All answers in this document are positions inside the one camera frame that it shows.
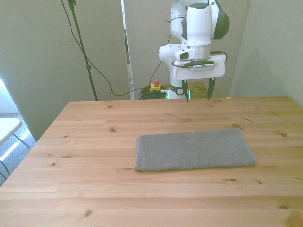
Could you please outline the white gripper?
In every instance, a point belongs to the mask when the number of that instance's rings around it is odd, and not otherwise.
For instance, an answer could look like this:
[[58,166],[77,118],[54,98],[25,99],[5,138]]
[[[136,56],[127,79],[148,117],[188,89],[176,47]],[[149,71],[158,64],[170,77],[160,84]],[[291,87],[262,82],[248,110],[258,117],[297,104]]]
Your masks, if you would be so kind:
[[209,78],[209,87],[207,99],[212,96],[216,77],[222,77],[225,74],[225,55],[219,54],[211,56],[210,59],[203,61],[174,61],[172,63],[172,76],[175,80],[182,80],[182,89],[185,99],[189,100],[188,81],[191,79]]

